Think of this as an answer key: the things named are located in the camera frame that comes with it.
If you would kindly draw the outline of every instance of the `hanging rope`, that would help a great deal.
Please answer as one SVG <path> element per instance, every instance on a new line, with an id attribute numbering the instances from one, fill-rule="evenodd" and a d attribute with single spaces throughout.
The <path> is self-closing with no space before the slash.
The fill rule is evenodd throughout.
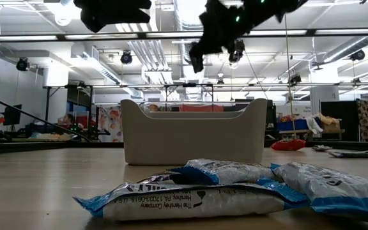
<path id="1" fill-rule="evenodd" d="M 288 74 L 288 84 L 289 84 L 289 96 L 288 96 L 288 101 L 291 104 L 291 116 L 292 116 L 292 125 L 293 125 L 293 139 L 296 139 L 296 127 L 295 127 L 295 118 L 293 116 L 293 97 L 292 97 L 292 85 L 291 85 L 291 70 L 290 69 L 290 64 L 289 64 L 289 44 L 288 44 L 288 21 L 286 19 L 286 14 L 285 14 L 285 32 L 286 32 L 286 54 L 287 54 L 287 74 Z"/>

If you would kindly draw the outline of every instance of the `red bag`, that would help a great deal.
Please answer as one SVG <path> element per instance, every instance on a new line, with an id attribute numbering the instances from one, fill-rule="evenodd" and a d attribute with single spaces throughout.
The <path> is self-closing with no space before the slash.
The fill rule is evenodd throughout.
<path id="1" fill-rule="evenodd" d="M 278 141 L 272 144 L 271 148 L 279 151 L 296 151 L 305 147 L 306 142 L 295 139 L 292 141 Z"/>

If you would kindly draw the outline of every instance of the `person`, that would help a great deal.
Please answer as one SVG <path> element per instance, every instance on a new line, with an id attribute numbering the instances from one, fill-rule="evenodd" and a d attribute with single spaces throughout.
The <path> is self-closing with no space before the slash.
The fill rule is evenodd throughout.
<path id="1" fill-rule="evenodd" d="M 66 114 L 63 118 L 59 118 L 57 120 L 57 124 L 64 126 L 64 127 L 70 127 L 75 123 L 75 117 L 72 114 Z"/>

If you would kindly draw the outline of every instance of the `blue container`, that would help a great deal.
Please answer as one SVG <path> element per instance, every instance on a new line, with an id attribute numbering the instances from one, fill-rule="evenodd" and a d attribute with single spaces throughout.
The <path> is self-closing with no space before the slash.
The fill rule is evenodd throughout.
<path id="1" fill-rule="evenodd" d="M 320 120 L 317 118 L 315 120 L 316 120 L 316 123 L 320 126 Z M 292 131 L 293 130 L 292 121 L 277 123 L 277 128 L 279 131 Z M 295 120 L 295 129 L 296 130 L 309 129 L 309 127 L 307 126 L 306 120 L 305 119 Z"/>

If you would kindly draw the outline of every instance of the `wooden floor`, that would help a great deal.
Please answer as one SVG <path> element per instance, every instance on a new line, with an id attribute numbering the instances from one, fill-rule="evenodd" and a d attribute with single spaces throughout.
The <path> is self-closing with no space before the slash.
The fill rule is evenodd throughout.
<path id="1" fill-rule="evenodd" d="M 309 149 L 274 152 L 264 164 L 307 162 L 368 178 L 368 159 L 339 159 Z M 138 181 L 166 167 L 126 165 L 122 149 L 57 149 L 0 155 L 0 229 L 368 229 L 309 208 L 262 216 L 128 223 L 91 218 L 72 196 L 92 197 L 124 181 Z"/>

